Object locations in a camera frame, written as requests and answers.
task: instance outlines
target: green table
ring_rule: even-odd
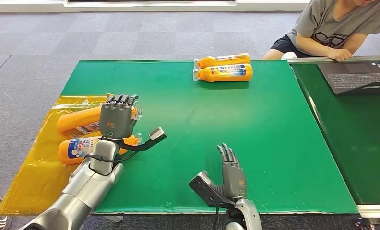
[[[317,65],[304,62],[292,68],[351,195],[380,204],[380,95],[335,96]]]
[[[216,145],[236,152],[260,212],[357,213],[286,61],[253,61],[250,82],[192,80],[193,63],[80,61],[62,96],[138,94],[142,134],[168,137],[124,163],[95,213],[214,212],[190,189],[201,170],[221,181]]]

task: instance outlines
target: gray t-shirt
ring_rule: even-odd
[[[355,8],[338,21],[332,15],[336,2],[337,0],[310,1],[297,19],[296,26],[286,34],[299,51],[310,55],[296,45],[297,32],[331,48],[341,48],[354,34],[380,33],[380,0]]]

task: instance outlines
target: plastic wrap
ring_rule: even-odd
[[[0,204],[0,215],[37,215],[57,200],[78,164],[60,162],[58,148],[66,138],[57,133],[56,121],[63,114],[99,106],[106,98],[104,95],[57,99]],[[87,137],[99,135],[95,132]]]

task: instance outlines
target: robotic hand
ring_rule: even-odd
[[[101,107],[99,127],[102,139],[94,151],[70,175],[68,185],[60,197],[45,212],[19,230],[78,230],[85,217],[105,197],[109,189],[122,174],[122,161],[139,151],[154,146],[167,135],[159,127],[149,134],[149,140],[142,145],[126,145],[136,120],[131,119],[132,105],[137,95],[110,96]],[[116,159],[119,148],[134,151],[124,158]]]
[[[255,205],[245,198],[245,174],[234,152],[226,144],[217,145],[221,155],[223,183],[215,185],[206,171],[199,172],[189,186],[211,207],[227,208],[231,222],[226,230],[262,230]]]

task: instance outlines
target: orange bottle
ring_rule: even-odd
[[[101,136],[81,138],[73,140],[65,140],[59,145],[59,159],[63,164],[79,164],[84,160],[84,156],[90,154],[94,150],[95,144],[101,139]],[[142,144],[141,133],[123,139],[125,144],[140,145]],[[119,149],[120,155],[126,153],[128,150]]]
[[[197,70],[193,80],[215,81],[249,81],[252,78],[252,66],[250,64],[210,66]]]
[[[57,120],[57,132],[67,139],[76,139],[99,131],[101,106],[64,114]],[[139,120],[142,109],[132,107],[132,119]]]
[[[235,65],[235,64],[251,64],[251,57],[249,54],[235,54],[227,56],[207,56],[200,60],[194,60],[195,69],[203,69],[208,66],[222,66],[222,65]]]

